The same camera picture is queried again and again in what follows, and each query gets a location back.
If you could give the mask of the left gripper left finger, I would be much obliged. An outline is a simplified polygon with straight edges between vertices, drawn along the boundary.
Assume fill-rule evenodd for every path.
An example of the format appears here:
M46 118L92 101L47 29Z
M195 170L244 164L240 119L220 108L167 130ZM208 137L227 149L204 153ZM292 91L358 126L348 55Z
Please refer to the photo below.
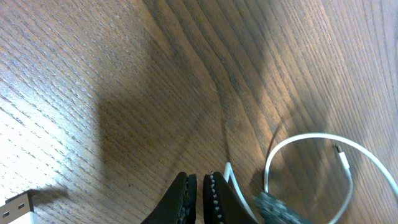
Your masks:
M142 224L195 224L197 177L180 172Z

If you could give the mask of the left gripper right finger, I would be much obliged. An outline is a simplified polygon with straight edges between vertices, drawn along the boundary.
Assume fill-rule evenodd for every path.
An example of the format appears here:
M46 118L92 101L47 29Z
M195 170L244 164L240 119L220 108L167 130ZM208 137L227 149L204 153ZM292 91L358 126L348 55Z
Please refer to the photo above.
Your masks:
M233 193L220 172L206 174L203 180L205 224L256 224Z

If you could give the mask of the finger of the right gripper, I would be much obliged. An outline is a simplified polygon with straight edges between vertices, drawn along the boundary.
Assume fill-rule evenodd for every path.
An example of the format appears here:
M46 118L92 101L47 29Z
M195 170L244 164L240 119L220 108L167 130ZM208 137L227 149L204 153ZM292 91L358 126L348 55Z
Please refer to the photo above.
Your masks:
M311 224L297 212L269 193L261 192L254 197L256 208L265 223Z

